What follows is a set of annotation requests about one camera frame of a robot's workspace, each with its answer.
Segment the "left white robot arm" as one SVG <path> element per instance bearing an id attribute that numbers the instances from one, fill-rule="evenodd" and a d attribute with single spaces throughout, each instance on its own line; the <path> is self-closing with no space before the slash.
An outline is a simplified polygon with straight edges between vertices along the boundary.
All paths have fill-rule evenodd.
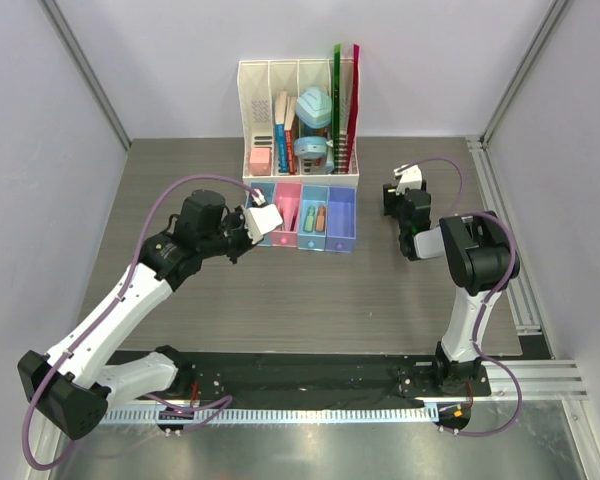
<path id="1" fill-rule="evenodd" d="M 280 224 L 275 207 L 261 197 L 249 208 L 229 210 L 222 195 L 196 190 L 167 227 L 147 238 L 136 265 L 101 303 L 46 353 L 28 351 L 17 370 L 29 403 L 71 440 L 91 432 L 105 414 L 150 393 L 185 397 L 195 381 L 190 360 L 168 345 L 121 365 L 109 363 L 135 327 L 204 260 L 231 262 L 254 248 Z"/>

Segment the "light blue drawer bin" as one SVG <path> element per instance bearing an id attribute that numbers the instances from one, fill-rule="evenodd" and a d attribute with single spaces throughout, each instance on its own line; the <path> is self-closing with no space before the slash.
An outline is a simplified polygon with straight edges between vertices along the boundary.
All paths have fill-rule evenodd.
<path id="1" fill-rule="evenodd" d="M 298 248 L 301 250 L 324 251 L 326 246 L 326 229 L 324 233 L 305 233 L 303 225 L 306 210 L 309 206 L 324 205 L 327 210 L 329 188 L 322 185 L 304 185 L 302 189 L 300 222 L 298 226 Z"/>

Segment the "purple plastic drawer bin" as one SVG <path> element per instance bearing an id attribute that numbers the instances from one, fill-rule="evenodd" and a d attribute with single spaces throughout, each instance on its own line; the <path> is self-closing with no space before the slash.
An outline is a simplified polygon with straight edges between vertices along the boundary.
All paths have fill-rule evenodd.
<path id="1" fill-rule="evenodd" d="M 354 188 L 330 187 L 325 250 L 352 253 L 357 239 L 357 195 Z"/>

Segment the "pink plastic drawer bin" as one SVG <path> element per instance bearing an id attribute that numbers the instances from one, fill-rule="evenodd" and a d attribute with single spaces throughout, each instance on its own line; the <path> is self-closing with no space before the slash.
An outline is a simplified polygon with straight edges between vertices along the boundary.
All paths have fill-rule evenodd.
<path id="1" fill-rule="evenodd" d="M 271 235 L 272 246 L 281 248 L 296 248 L 298 244 L 298 226 L 300 222 L 300 206 L 302 197 L 302 185 L 300 183 L 277 183 L 274 195 L 274 204 L 277 207 L 283 224 L 274 230 Z M 298 210 L 295 231 L 285 229 L 286 216 Z"/>

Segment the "blue plastic drawer bin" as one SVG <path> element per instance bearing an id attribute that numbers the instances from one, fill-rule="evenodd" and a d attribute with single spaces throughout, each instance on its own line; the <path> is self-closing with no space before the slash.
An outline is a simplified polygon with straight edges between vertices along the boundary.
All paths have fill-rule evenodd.
<path id="1" fill-rule="evenodd" d="M 273 182 L 253 182 L 251 187 L 254 190 L 258 190 L 265 198 L 268 204 L 272 204 L 274 201 L 274 194 L 276 184 Z M 253 206 L 253 197 L 251 194 L 247 195 L 245 207 L 251 208 Z M 271 247 L 272 240 L 270 233 L 264 235 L 263 240 L 258 244 L 258 247 Z"/>

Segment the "white desktop file organizer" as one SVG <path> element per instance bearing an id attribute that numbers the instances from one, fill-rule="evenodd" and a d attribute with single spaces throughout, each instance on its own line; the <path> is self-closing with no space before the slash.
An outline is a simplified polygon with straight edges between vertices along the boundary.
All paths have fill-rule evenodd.
<path id="1" fill-rule="evenodd" d="M 327 156 L 314 160 L 296 158 L 296 175 L 278 172 L 278 151 L 274 127 L 274 102 L 278 93 L 286 91 L 289 96 L 298 98 L 310 87 L 318 87 L 327 95 L 332 95 L 333 59 L 282 59 L 247 60 L 238 65 L 237 88 L 242 117 L 244 155 L 242 178 L 245 183 L 253 182 L 296 182 L 303 184 L 329 185 L 356 188 L 359 184 L 359 163 L 356 142 L 353 149 L 347 147 L 347 126 L 350 111 L 353 59 L 343 58 L 344 63 L 344 105 L 343 140 L 344 147 L 336 150 L 331 135 L 331 127 L 312 129 L 297 118 L 297 137 L 323 136 L 333 146 Z M 251 176 L 248 159 L 253 147 L 270 147 L 272 150 L 272 170 L 269 176 Z"/>

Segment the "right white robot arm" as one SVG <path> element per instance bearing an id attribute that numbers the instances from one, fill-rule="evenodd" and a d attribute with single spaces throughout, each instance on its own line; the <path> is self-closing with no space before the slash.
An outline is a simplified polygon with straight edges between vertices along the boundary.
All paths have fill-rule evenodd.
<path id="1" fill-rule="evenodd" d="M 455 285 L 448 328 L 429 365 L 404 372 L 408 395 L 461 396 L 489 389 L 482 340 L 494 305 L 519 273 L 511 232 L 493 212 L 444 217 L 431 225 L 431 195 L 424 187 L 383 186 L 383 214 L 395 219 L 401 254 L 411 261 L 445 258 Z"/>

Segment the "red pen refill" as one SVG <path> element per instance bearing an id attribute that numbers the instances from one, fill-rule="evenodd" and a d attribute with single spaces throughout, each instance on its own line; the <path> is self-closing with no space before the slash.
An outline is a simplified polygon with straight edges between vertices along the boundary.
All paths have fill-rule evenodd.
<path id="1" fill-rule="evenodd" d="M 287 231 L 295 231 L 297 224 L 298 210 L 294 210 L 286 216 L 285 229 Z"/>

